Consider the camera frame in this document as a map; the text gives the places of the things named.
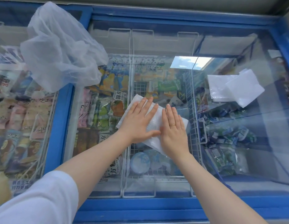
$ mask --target white package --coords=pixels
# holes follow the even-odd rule
[[[135,97],[132,99],[131,103],[129,104],[127,110],[125,111],[123,117],[120,119],[120,121],[116,125],[117,128],[120,128],[120,125],[122,124],[124,117],[127,115],[128,111],[130,110],[133,103],[136,101],[141,101],[142,99],[143,99],[142,96],[140,96],[138,94],[135,95]],[[152,110],[154,105],[155,105],[154,103],[151,104],[149,110],[147,111],[147,114]],[[156,114],[153,116],[152,120],[150,121],[149,125],[146,128],[147,132],[152,131],[152,130],[160,130],[160,127],[162,125],[162,109],[163,108],[161,106],[158,107]],[[185,128],[186,128],[189,121],[187,119],[184,119],[184,118],[182,118],[182,120],[183,120],[183,123],[184,123]],[[165,155],[165,153],[162,150],[159,136],[158,137],[152,137],[152,138],[144,141],[143,143],[146,144],[147,146],[157,150],[161,154]]]
[[[68,83],[91,86],[101,81],[98,66],[108,62],[104,47],[70,13],[52,2],[39,7],[20,49],[31,77],[47,92]]]
[[[226,87],[226,83],[238,75],[208,75],[211,98],[215,102],[235,101],[232,94]]]
[[[246,107],[265,91],[251,69],[226,83],[226,86],[234,100],[242,108]]]

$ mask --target plastic container lid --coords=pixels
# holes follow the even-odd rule
[[[150,169],[151,161],[147,154],[136,153],[130,160],[130,167],[136,174],[144,174]]]

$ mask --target forearm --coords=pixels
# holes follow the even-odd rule
[[[68,173],[79,192],[78,208],[84,203],[109,165],[129,146],[130,140],[117,131],[108,139],[78,154],[56,170]]]
[[[175,160],[211,223],[267,223],[251,207],[206,171],[191,155]]]

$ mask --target person's left hand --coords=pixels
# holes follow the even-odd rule
[[[158,104],[155,104],[153,109],[146,115],[153,102],[153,98],[150,97],[146,105],[144,105],[146,100],[147,99],[144,97],[140,102],[135,102],[131,106],[118,130],[124,137],[128,138],[131,144],[140,143],[161,134],[161,131],[146,131],[147,125],[158,109]]]

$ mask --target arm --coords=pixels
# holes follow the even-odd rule
[[[211,223],[267,222],[224,184],[206,171],[190,154],[182,118],[169,105],[162,110],[161,144],[193,188]]]
[[[79,204],[83,204],[109,165],[132,143],[139,143],[161,134],[160,131],[146,132],[146,127],[155,115],[158,104],[147,113],[153,98],[135,102],[120,127],[108,139],[78,154],[60,165],[56,170],[68,173],[78,187]]]

